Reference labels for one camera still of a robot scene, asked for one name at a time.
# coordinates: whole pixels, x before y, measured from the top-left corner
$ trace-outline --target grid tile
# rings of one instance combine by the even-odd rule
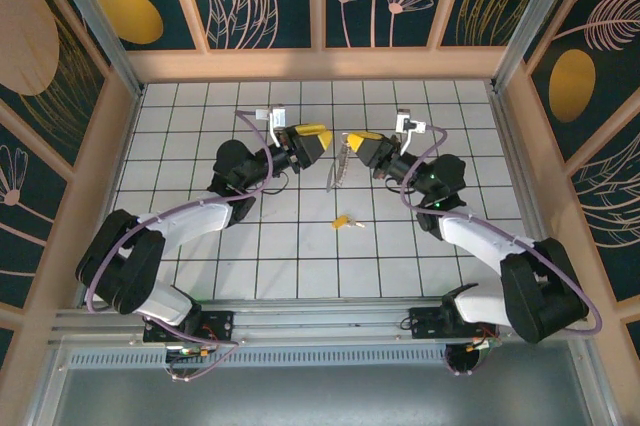
[[[191,177],[193,176],[193,168],[195,161],[163,161],[158,173],[155,189],[183,189],[188,190],[191,187]]]
[[[298,191],[284,190],[274,196],[263,196],[262,214],[263,223],[295,223],[298,221]]]
[[[364,100],[367,104],[396,104],[393,81],[365,81]]]
[[[336,219],[335,204],[335,190],[303,189],[300,191],[300,221],[333,221]]]
[[[122,191],[153,191],[160,161],[127,161],[120,183]]]
[[[416,258],[380,259],[382,296],[420,296],[420,274]]]
[[[240,83],[238,105],[269,104],[269,83]]]
[[[365,106],[367,113],[367,128],[371,131],[378,129],[393,129],[396,127],[396,103],[369,104]]]
[[[131,214],[148,213],[152,196],[153,191],[120,191],[113,209],[124,209]]]
[[[358,226],[343,227],[338,230],[338,257],[342,258],[375,258],[376,228],[373,223],[363,223],[364,228]]]
[[[182,83],[178,85],[176,106],[201,106],[207,98],[207,83]]]
[[[200,133],[169,133],[162,159],[193,159]]]
[[[169,128],[173,108],[142,108],[138,117],[138,133],[159,133]]]
[[[235,106],[238,102],[239,83],[210,83],[207,106]]]
[[[238,104],[249,111],[282,104],[288,125],[318,122],[333,129],[334,146],[300,175],[289,170],[288,184],[284,175],[274,178],[269,190],[277,194],[258,198],[241,224],[165,254],[161,280],[175,278],[197,299],[441,296],[461,284],[461,274],[465,281],[493,277],[463,249],[423,232],[353,153],[342,188],[325,191],[341,133],[369,129],[390,136],[397,108],[447,128],[439,153],[466,162],[462,199],[478,215],[524,235],[481,81],[149,85],[115,207],[142,214],[196,198],[211,183],[222,143],[234,138],[251,152],[260,149],[235,116]],[[267,123],[250,119],[270,143]],[[409,151],[421,154],[436,136],[415,135]],[[365,228],[334,230],[330,223],[341,214]]]
[[[336,258],[336,232],[331,223],[300,223],[298,251],[301,258]]]
[[[319,123],[331,127],[333,115],[330,104],[305,104],[300,111],[301,122]]]
[[[233,131],[236,120],[234,106],[207,106],[204,108],[202,131]]]
[[[462,111],[458,104],[430,104],[431,121],[440,128],[464,129]]]
[[[254,299],[256,268],[253,261],[219,261],[214,299]]]
[[[503,156],[502,145],[495,129],[470,129],[467,131],[474,156]]]
[[[456,89],[461,103],[481,103],[487,100],[484,81],[456,81]]]
[[[433,103],[458,103],[458,94],[453,81],[425,81],[427,99]]]
[[[263,223],[261,225],[260,258],[296,258],[297,256],[297,223]]]
[[[378,256],[407,257],[416,256],[416,243],[411,221],[376,223],[378,238]]]
[[[295,259],[260,260],[256,299],[295,298],[297,272],[298,262]]]
[[[386,189],[374,189],[373,202],[377,221],[409,221],[411,219],[411,211],[400,202],[398,194],[393,194]]]
[[[443,296],[462,285],[456,258],[420,258],[420,277],[425,296]]]
[[[338,296],[338,268],[330,259],[301,260],[298,265],[299,298],[335,298]]]
[[[510,186],[511,177],[507,162],[502,156],[475,158],[480,186]]]
[[[225,229],[220,240],[220,259],[255,259],[259,225],[235,224]]]
[[[143,106],[173,106],[177,89],[176,83],[149,84],[142,104]]]
[[[380,275],[376,259],[340,260],[340,297],[380,296]]]
[[[334,81],[334,104],[361,104],[363,98],[362,81]]]
[[[135,133],[127,159],[160,159],[166,137],[165,133]]]
[[[271,83],[269,104],[300,104],[300,83]]]
[[[358,131],[366,129],[362,104],[336,104],[333,106],[333,127],[339,130]]]
[[[481,188],[481,192],[487,218],[516,219],[520,217],[520,209],[513,188]]]
[[[425,104],[427,102],[422,81],[394,81],[393,85],[398,103]]]
[[[338,216],[346,214],[356,221],[372,221],[373,197],[371,193],[370,188],[339,189],[337,191]]]
[[[332,101],[330,81],[302,83],[302,104],[331,104]]]
[[[473,128],[495,128],[496,123],[489,104],[462,104],[465,126]]]
[[[180,261],[175,286],[196,301],[210,300],[216,279],[216,261]]]

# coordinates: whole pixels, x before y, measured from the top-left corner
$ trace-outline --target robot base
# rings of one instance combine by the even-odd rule
[[[230,341],[234,314],[233,311],[201,311],[198,317],[199,324],[191,335],[202,339]],[[183,339],[174,337],[153,322],[146,324],[142,341],[144,343],[184,343]]]

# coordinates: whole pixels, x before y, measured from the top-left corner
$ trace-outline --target enclosure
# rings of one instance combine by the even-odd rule
[[[187,410],[194,424],[216,414],[297,424],[322,409],[318,394],[334,415],[310,424],[640,422],[639,10],[637,0],[0,0],[3,420],[144,422],[138,393],[127,394],[144,390],[158,401],[153,424]],[[234,113],[269,106],[287,125],[325,125],[333,141],[313,167],[274,179],[240,224],[163,257],[159,279],[235,312],[242,340],[193,399],[193,385],[165,375],[163,346],[142,344],[139,317],[86,311],[74,271],[112,210],[199,196],[228,139],[259,149]],[[465,161],[461,196],[481,216],[565,246],[602,315],[598,335],[532,347],[504,330],[482,370],[456,378],[445,340],[400,328],[408,308],[497,277],[424,233],[355,155],[327,192],[343,133],[391,136],[398,110],[447,130],[436,155]],[[415,134],[409,151],[436,139]],[[344,214],[364,227],[334,230]],[[206,391],[218,402],[203,406]],[[121,416],[101,409],[107,397]],[[531,407],[540,403],[550,406]]]

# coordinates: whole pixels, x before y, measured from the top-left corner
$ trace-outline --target cable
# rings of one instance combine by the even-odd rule
[[[100,282],[100,279],[102,278],[102,275],[104,274],[105,270],[107,269],[107,267],[111,263],[111,260],[114,258],[114,256],[116,254],[118,254],[118,251],[120,250],[120,248],[131,237],[133,237],[136,233],[138,233],[138,231],[146,228],[147,226],[149,226],[150,224],[152,224],[154,222],[164,221],[167,218],[170,218],[171,216],[173,216],[173,215],[175,215],[177,213],[180,213],[182,211],[188,210],[188,209],[197,208],[197,207],[203,207],[203,206],[205,206],[207,204],[218,204],[218,203],[229,203],[231,201],[240,201],[242,199],[247,199],[247,198],[250,198],[252,196],[257,196],[262,191],[264,191],[264,189],[269,184],[269,181],[271,180],[271,176],[273,175],[273,157],[271,156],[271,151],[269,151],[269,145],[267,144],[267,142],[263,138],[262,134],[253,125],[253,123],[246,118],[246,116],[250,115],[250,114],[252,114],[252,113],[249,112],[249,111],[242,111],[242,110],[237,110],[236,111],[236,116],[238,116],[242,121],[244,121],[249,126],[249,128],[251,128],[251,130],[256,134],[256,136],[258,136],[258,138],[260,139],[260,144],[262,146],[262,149],[265,151],[265,154],[267,156],[267,165],[268,165],[267,178],[265,179],[265,181],[258,188],[254,189],[253,191],[250,191],[250,192],[244,193],[244,194],[240,194],[238,196],[230,196],[230,197],[216,196],[216,197],[212,197],[212,198],[208,198],[208,199],[204,199],[204,200],[196,200],[196,201],[191,201],[189,203],[181,204],[179,206],[176,206],[175,208],[169,209],[169,210],[167,210],[167,211],[165,211],[163,213],[160,213],[160,214],[158,214],[156,216],[152,216],[151,218],[147,219],[146,221],[143,221],[143,222],[137,224],[136,226],[134,226],[133,228],[131,228],[129,231],[127,231],[113,245],[113,248],[111,248],[109,253],[107,253],[105,258],[102,260],[102,263],[100,263],[100,266],[98,267],[98,269],[97,269],[97,271],[96,271],[96,273],[95,273],[95,275],[93,277],[93,280],[91,281],[91,284],[89,285],[89,288],[87,289],[86,302],[87,302],[87,309],[89,310],[89,312],[91,312],[91,313],[99,313],[99,312],[106,311],[107,309],[109,309],[109,306],[106,306],[105,308],[95,308],[94,307],[94,305],[93,305],[93,297],[95,295],[96,288],[98,286],[98,283]],[[198,372],[194,373],[191,376],[174,377],[174,379],[178,379],[178,380],[182,380],[182,381],[190,381],[192,379],[197,379],[197,378],[199,378],[201,376],[204,376],[209,371],[211,371],[212,369],[217,367],[220,363],[224,362],[239,347],[239,344],[236,341],[206,340],[206,339],[198,338],[196,336],[192,336],[192,335],[183,333],[181,331],[178,331],[173,326],[171,326],[171,325],[169,325],[169,324],[167,324],[164,321],[161,321],[159,319],[147,318],[147,320],[154,322],[155,324],[157,324],[158,326],[160,326],[161,328],[163,328],[165,331],[167,331],[168,333],[172,334],[173,336],[175,336],[177,338],[180,338],[180,339],[183,339],[183,340],[186,340],[186,341],[190,341],[190,342],[197,343],[197,344],[203,344],[203,345],[207,345],[207,346],[216,346],[216,347],[217,346],[230,346],[231,347],[231,349],[229,349],[229,351],[227,351],[218,360],[216,360],[213,364],[207,366],[206,368],[199,370]]]
[[[391,191],[394,194],[400,194],[400,188],[393,188],[391,186],[389,186],[389,181],[394,180],[394,178],[392,177],[388,177],[387,179],[384,180],[384,187],[387,188],[387,191]],[[412,195],[413,193],[415,193],[416,190],[413,188],[410,188],[409,191],[407,191],[407,196]]]
[[[402,321],[400,321],[400,329],[403,331],[411,331],[411,316],[407,316]]]
[[[284,183],[284,186],[276,191],[263,191],[262,194],[266,194],[267,196],[275,196],[276,194],[280,194],[282,191],[284,191],[286,187],[289,186],[289,175],[287,174],[286,171],[283,171],[282,174],[284,174],[285,177],[287,178],[287,181]]]
[[[431,153],[433,153],[436,150],[436,148],[442,145],[442,143],[444,143],[447,140],[447,136],[448,136],[447,131],[443,128],[438,128],[436,126],[431,126],[431,125],[426,125],[426,128],[431,131],[438,132],[442,136],[440,137],[440,139],[436,141],[436,143],[433,146],[431,146],[430,148],[427,148],[427,150],[424,153],[422,153],[422,155],[415,161],[415,163],[411,165],[411,167],[409,168],[409,171],[407,171],[407,174],[405,174],[404,179],[402,180],[402,184],[400,185],[400,200],[402,201],[402,204],[404,204],[411,211],[415,211],[416,213],[442,216],[443,218],[457,218],[457,219],[472,221],[488,229],[489,231],[507,239],[508,241],[511,241],[513,244],[516,244],[517,246],[521,247],[522,249],[524,249],[525,251],[533,255],[533,257],[535,257],[538,261],[544,264],[547,268],[549,268],[562,281],[564,281],[564,283],[567,286],[569,286],[569,288],[587,305],[587,307],[593,314],[593,317],[596,323],[593,328],[582,329],[582,330],[565,328],[564,331],[571,332],[572,334],[576,334],[580,336],[590,336],[590,335],[599,333],[602,330],[602,316],[600,315],[600,311],[598,311],[598,308],[596,308],[596,305],[593,303],[593,301],[591,301],[591,299],[585,294],[585,292],[582,291],[582,289],[569,276],[567,276],[560,268],[558,268],[555,264],[553,264],[551,261],[545,258],[542,254],[540,254],[534,248],[524,243],[523,241],[520,241],[517,237],[513,236],[512,234],[509,234],[506,231],[503,231],[497,226],[491,224],[490,222],[483,220],[481,218],[478,218],[476,216],[465,215],[465,214],[456,213],[452,211],[445,212],[445,211],[437,211],[433,209],[420,208],[417,206],[413,206],[409,202],[407,198],[407,186],[409,185],[409,181],[413,177],[414,173],[416,172],[420,164],[422,164],[422,162],[429,155],[431,155]]]

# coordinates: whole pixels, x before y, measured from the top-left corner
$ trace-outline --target key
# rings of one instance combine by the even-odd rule
[[[338,219],[336,219],[333,223],[331,223],[331,226],[333,226],[333,229],[340,229],[341,227],[349,224],[349,221],[351,221],[351,218],[349,218],[349,216],[347,216],[346,214],[343,214]]]
[[[355,221],[351,218],[349,218],[349,221],[347,222],[347,226],[351,227],[351,226],[358,226],[359,228],[365,228],[366,226],[362,223],[359,223],[358,221]]]
[[[343,214],[338,219],[336,219],[333,223],[331,223],[331,226],[333,226],[333,229],[340,229],[343,226],[347,226],[349,228],[351,226],[358,226],[359,228],[364,228],[365,227],[364,224],[359,223],[358,221],[350,218],[346,214]]]

